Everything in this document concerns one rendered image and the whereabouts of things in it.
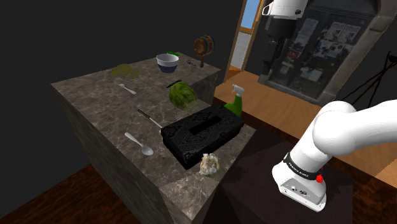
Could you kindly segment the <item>wooden framed door with window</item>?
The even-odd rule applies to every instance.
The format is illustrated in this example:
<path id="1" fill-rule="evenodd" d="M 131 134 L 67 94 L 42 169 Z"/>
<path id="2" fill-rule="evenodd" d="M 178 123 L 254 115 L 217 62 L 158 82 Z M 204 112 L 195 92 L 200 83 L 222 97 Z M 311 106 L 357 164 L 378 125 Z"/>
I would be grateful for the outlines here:
<path id="1" fill-rule="evenodd" d="M 223 82 L 246 68 L 254 38 L 268 0 L 243 0 Z"/>

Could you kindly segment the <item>grey framed board with papers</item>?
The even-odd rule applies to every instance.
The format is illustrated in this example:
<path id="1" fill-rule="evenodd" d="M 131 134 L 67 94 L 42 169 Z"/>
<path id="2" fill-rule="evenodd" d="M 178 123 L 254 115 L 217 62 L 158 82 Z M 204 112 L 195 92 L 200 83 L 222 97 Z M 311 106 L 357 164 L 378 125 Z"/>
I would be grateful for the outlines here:
<path id="1" fill-rule="evenodd" d="M 397 0 L 270 0 L 262 17 L 297 20 L 291 39 L 269 38 L 258 83 L 319 106 L 333 101 L 397 16 Z"/>

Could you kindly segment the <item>brown wooden barrel mug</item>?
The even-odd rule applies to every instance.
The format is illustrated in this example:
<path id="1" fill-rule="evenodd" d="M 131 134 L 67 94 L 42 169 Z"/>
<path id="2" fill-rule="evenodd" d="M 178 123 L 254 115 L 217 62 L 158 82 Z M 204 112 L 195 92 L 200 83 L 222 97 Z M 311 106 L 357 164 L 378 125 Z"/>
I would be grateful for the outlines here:
<path id="1" fill-rule="evenodd" d="M 204 66 L 204 57 L 211 54 L 216 46 L 214 38 L 204 35 L 193 42 L 193 49 L 200 57 L 200 67 Z"/>

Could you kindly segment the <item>green spray bottle white nozzle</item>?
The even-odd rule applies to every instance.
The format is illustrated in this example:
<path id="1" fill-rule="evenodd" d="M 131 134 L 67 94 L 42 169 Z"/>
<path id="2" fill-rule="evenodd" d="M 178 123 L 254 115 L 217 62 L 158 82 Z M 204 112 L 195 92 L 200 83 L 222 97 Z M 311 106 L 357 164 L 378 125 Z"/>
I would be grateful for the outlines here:
<path id="1" fill-rule="evenodd" d="M 235 92 L 235 98 L 234 98 L 233 102 L 226 103 L 225 107 L 226 107 L 226 109 L 233 112 L 235 115 L 241 116 L 241 114 L 242 114 L 242 94 L 245 92 L 245 90 L 236 84 L 233 84 L 232 86 L 233 86 L 232 92 Z"/>

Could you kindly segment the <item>black tripod stand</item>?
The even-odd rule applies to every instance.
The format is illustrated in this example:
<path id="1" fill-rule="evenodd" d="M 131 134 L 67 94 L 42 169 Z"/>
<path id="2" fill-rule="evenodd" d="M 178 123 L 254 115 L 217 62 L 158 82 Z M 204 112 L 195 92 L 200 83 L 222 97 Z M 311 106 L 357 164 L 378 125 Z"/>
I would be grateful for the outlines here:
<path id="1" fill-rule="evenodd" d="M 377 89 L 380 86 L 383 76 L 388 72 L 388 70 L 395 66 L 397 66 L 397 55 L 392 55 L 391 51 L 388 51 L 386 54 L 383 68 L 377 74 L 373 75 L 364 83 L 356 87 L 352 92 L 348 93 L 345 97 L 341 99 L 341 101 L 345 101 L 349 96 L 356 93 L 359 89 L 361 89 L 362 87 L 366 87 L 365 90 L 353 102 L 351 102 L 351 105 L 353 106 L 354 104 L 356 104 L 370 89 L 373 89 L 370 100 L 368 101 L 367 108 L 369 108 L 372 105 L 373 98 L 377 93 Z"/>

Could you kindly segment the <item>white bowl blue outside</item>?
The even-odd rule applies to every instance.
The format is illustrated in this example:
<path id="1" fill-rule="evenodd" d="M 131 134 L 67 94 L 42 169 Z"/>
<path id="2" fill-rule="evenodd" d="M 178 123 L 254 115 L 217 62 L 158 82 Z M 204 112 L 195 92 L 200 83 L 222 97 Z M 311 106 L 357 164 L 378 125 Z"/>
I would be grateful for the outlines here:
<path id="1" fill-rule="evenodd" d="M 162 53 L 156 56 L 157 64 L 163 73 L 173 73 L 179 62 L 179 57 L 173 54 Z"/>

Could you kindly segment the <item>green cabbage head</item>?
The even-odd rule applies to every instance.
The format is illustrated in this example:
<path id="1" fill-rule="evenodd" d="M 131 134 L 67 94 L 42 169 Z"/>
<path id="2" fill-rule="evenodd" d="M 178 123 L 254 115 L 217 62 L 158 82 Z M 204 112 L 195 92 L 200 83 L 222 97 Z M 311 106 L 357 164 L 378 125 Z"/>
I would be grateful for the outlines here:
<path id="1" fill-rule="evenodd" d="M 191 111 L 198 106 L 194 89 L 184 81 L 173 84 L 169 89 L 169 101 L 178 109 Z"/>

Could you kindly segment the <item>black patterned tissue box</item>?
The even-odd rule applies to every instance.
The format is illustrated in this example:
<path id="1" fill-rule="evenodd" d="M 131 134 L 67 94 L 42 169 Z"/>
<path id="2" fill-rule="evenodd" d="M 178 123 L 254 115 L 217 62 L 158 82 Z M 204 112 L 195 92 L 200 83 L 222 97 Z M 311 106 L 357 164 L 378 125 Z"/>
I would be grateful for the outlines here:
<path id="1" fill-rule="evenodd" d="M 241 117 L 213 104 L 161 129 L 164 145 L 186 169 L 233 139 L 244 126 Z"/>

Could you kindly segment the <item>whitish crumpled lump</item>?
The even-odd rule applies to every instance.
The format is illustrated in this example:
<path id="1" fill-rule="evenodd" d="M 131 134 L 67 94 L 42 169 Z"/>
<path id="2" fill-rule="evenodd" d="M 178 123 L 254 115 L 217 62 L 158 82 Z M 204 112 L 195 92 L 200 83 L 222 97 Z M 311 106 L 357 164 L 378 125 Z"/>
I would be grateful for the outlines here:
<path id="1" fill-rule="evenodd" d="M 199 173 L 204 176 L 210 176 L 219 171 L 219 159 L 213 153 L 204 153 L 200 162 Z"/>

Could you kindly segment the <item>small silver spoon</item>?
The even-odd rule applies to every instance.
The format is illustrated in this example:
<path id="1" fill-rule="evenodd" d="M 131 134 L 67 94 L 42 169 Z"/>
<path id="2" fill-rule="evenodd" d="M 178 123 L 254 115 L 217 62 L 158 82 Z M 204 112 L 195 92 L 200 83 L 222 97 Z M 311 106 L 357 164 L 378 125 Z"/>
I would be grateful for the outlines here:
<path id="1" fill-rule="evenodd" d="M 118 84 L 118 86 L 120 86 L 120 87 L 124 88 L 125 90 L 129 91 L 131 94 L 136 94 L 135 91 L 133 91 L 133 90 L 127 88 L 123 83 Z"/>

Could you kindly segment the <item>large silver spoon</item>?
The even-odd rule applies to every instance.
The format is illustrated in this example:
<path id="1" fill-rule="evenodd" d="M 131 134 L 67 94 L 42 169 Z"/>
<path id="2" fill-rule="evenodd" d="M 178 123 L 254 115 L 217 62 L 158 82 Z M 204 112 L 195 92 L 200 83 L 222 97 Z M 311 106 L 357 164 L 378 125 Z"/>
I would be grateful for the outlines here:
<path id="1" fill-rule="evenodd" d="M 146 145 L 141 144 L 134 136 L 132 136 L 129 132 L 124 133 L 124 135 L 132 140 L 133 142 L 137 143 L 141 147 L 141 151 L 144 155 L 150 156 L 153 154 L 153 150 Z"/>

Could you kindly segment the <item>black-handled silver utensil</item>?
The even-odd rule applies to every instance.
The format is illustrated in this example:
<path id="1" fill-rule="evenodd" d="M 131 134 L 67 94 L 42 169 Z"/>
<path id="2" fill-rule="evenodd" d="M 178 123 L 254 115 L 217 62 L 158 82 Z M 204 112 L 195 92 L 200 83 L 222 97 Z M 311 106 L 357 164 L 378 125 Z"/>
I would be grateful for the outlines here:
<path id="1" fill-rule="evenodd" d="M 137 109 L 137 112 L 139 112 L 140 114 L 142 114 L 143 116 L 145 116 L 147 119 L 151 120 L 155 125 L 157 125 L 160 129 L 162 129 L 163 127 L 157 123 L 156 121 L 154 121 L 154 119 L 152 119 L 152 117 L 150 117 L 149 115 L 147 115 L 145 112 L 141 111 L 140 109 Z"/>

